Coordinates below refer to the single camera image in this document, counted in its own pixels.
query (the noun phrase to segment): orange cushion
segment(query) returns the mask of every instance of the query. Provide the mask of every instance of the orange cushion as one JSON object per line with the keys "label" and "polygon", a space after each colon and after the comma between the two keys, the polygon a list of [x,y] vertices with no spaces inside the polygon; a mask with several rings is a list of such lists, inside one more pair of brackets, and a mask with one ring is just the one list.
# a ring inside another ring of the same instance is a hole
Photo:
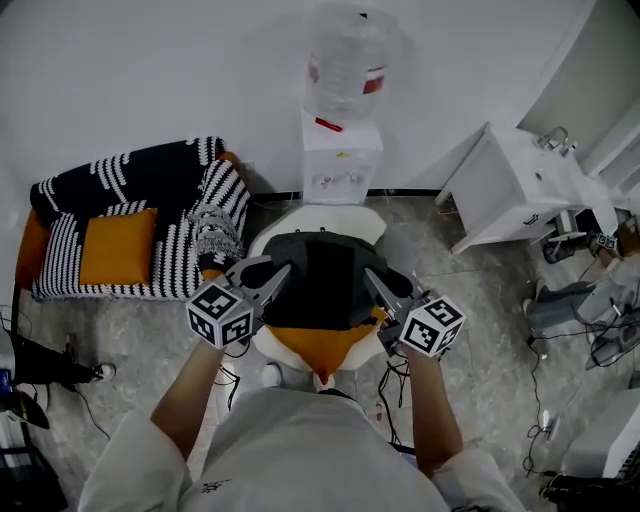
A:
{"label": "orange cushion", "polygon": [[80,284],[149,284],[158,210],[89,220]]}
{"label": "orange cushion", "polygon": [[[378,307],[373,308],[371,316],[376,319],[376,325],[387,318]],[[280,343],[298,354],[326,384],[329,376],[340,368],[351,347],[373,331],[376,325],[360,325],[348,331],[271,326],[269,330]]]}

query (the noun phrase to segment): orange pillow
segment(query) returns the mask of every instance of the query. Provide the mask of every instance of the orange pillow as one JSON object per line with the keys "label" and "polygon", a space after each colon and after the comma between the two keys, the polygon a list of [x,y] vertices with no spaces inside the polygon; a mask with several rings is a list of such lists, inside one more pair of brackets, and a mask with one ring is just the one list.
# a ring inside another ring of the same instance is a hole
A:
{"label": "orange pillow", "polygon": [[158,210],[89,220],[80,284],[149,284]]}
{"label": "orange pillow", "polygon": [[15,280],[20,288],[31,289],[31,283],[40,275],[50,236],[51,230],[41,224],[40,217],[32,209],[22,234],[16,263]]}

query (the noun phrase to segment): gray marble floor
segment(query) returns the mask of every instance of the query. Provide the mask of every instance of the gray marble floor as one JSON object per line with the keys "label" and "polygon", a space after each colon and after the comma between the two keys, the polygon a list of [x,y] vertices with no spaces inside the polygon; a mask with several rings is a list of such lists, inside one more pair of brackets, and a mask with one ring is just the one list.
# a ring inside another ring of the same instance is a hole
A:
{"label": "gray marble floor", "polygon": [[[467,314],[464,331],[442,361],[447,392],[467,446],[487,450],[514,491],[530,510],[555,510],[538,497],[545,479],[525,478],[522,460],[529,448],[527,431],[535,422],[536,403],[531,369],[536,357],[527,348],[527,326],[522,300],[533,295],[537,277],[554,287],[575,280],[589,263],[580,255],[560,265],[542,260],[537,245],[504,243],[471,247],[459,256],[449,248],[463,236],[456,215],[440,215],[431,198],[370,198],[366,205],[388,223],[380,244],[391,265],[414,272],[440,294],[450,296]],[[247,224],[250,240],[295,202],[253,206]],[[111,361],[118,374],[111,382],[81,387],[97,422],[115,431],[130,409],[150,413],[181,368],[196,338],[186,325],[184,305],[133,300],[67,300],[34,302],[21,297],[21,310],[33,326],[31,338],[62,349],[64,334],[75,332],[80,359],[87,363]],[[579,325],[571,331],[579,332]],[[536,469],[557,469],[568,443],[580,433],[616,391],[626,387],[633,367],[627,357],[608,369],[584,371],[588,346],[584,336],[560,338],[549,347],[549,357],[537,371],[543,408],[561,415],[552,442],[539,441],[533,451]],[[238,393],[259,386],[266,362],[255,349],[225,365],[242,376]],[[385,437],[389,426],[377,395],[385,357],[373,358],[357,372],[339,375],[339,387],[363,406]],[[310,386],[308,375],[287,371],[288,385]],[[216,388],[194,455],[189,461],[197,476],[216,425],[226,413],[231,386]],[[389,380],[385,395],[402,441],[411,444],[411,393]],[[33,429],[37,443],[58,472],[70,503],[79,497],[83,482],[106,445],[93,426],[80,397],[59,386],[51,387],[48,410],[52,428]]]}

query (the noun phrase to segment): black cloth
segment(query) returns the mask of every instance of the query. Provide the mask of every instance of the black cloth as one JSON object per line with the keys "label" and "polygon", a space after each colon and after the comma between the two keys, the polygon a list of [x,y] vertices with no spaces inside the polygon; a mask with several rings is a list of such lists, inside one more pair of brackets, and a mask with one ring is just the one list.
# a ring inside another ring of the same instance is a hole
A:
{"label": "black cloth", "polygon": [[371,312],[377,292],[370,289],[367,269],[398,297],[408,297],[413,289],[359,238],[329,231],[286,233],[271,238],[262,253],[272,262],[242,274],[242,281],[252,288],[291,265],[289,279],[264,309],[263,320],[273,327],[348,331],[375,325]]}
{"label": "black cloth", "polygon": [[13,342],[16,371],[12,384],[86,384],[94,371],[71,361],[68,354],[56,352],[18,334],[9,334]]}

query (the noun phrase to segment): white cabinet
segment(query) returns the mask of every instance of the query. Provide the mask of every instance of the white cabinet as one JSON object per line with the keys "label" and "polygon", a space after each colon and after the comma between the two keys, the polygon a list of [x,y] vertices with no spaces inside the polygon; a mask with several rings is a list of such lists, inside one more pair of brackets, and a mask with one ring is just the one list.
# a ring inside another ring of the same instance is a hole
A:
{"label": "white cabinet", "polygon": [[536,136],[487,125],[484,135],[436,198],[453,195],[466,236],[453,248],[507,240],[537,240],[563,210],[582,210],[586,178],[572,155],[540,149]]}

